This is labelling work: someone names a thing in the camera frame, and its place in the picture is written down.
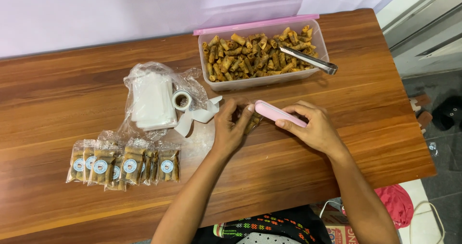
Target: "metal tongs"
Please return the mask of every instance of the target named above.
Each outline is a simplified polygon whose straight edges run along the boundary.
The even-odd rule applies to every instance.
[[[300,51],[294,50],[292,48],[286,46],[280,46],[279,49],[281,52],[291,55],[299,60],[307,62],[313,66],[318,67],[319,69],[323,70],[326,74],[334,75],[335,72],[338,70],[338,66],[336,64],[332,64],[321,59],[312,57],[306,53],[302,53]]]

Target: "round sticker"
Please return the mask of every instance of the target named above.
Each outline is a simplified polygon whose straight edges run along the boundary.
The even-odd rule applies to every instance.
[[[120,175],[120,168],[118,166],[114,166],[114,171],[112,171],[112,179],[115,180],[119,178]]]
[[[93,171],[97,174],[102,174],[108,169],[108,164],[104,160],[98,160],[93,165]]]
[[[123,164],[123,169],[127,173],[133,173],[136,170],[136,161],[134,159],[129,159]]]
[[[162,164],[160,164],[160,169],[164,173],[170,173],[173,170],[173,162],[170,160],[165,160],[162,162]]]
[[[84,170],[84,159],[79,158],[74,162],[74,170],[81,172]]]
[[[85,161],[85,166],[87,169],[90,169],[93,167],[93,163],[95,163],[96,157],[89,157],[87,158],[87,161]]]

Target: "person's left hand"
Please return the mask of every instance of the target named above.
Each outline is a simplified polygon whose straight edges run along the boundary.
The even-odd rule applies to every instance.
[[[238,106],[247,105],[239,120],[234,123],[232,115]],[[215,114],[215,141],[212,150],[228,157],[241,143],[245,127],[249,123],[255,105],[244,97],[231,98]]]

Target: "person's right hand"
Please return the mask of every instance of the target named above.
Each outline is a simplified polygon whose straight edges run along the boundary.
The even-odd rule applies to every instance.
[[[308,125],[303,128],[288,120],[277,120],[276,125],[283,128],[310,147],[326,153],[330,157],[338,156],[347,147],[340,138],[337,130],[332,125],[326,109],[304,101],[298,101],[282,109],[285,112],[296,112],[308,118]]]

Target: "wooden table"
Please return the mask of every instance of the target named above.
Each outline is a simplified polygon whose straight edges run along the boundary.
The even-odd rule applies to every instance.
[[[374,12],[318,20],[336,75],[220,94],[277,107],[306,100],[333,123],[378,188],[436,171]],[[131,67],[200,66],[190,34],[0,61],[0,243],[130,243],[151,238],[168,205],[213,141],[213,121],[183,141],[182,183],[103,192],[64,183],[73,143],[116,129],[124,118]],[[208,96],[217,93],[201,79]],[[339,196],[326,157],[264,120],[230,160],[203,226]]]

